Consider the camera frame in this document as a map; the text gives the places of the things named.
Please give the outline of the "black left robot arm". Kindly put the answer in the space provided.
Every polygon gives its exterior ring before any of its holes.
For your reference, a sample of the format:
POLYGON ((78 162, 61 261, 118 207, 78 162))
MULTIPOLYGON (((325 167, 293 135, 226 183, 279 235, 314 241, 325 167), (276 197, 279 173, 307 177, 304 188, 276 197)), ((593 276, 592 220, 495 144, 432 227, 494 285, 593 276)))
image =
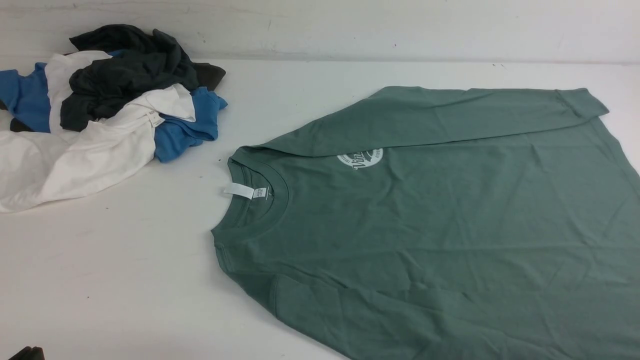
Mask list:
POLYGON ((45 360, 45 355, 41 347, 26 346, 8 360, 45 360))

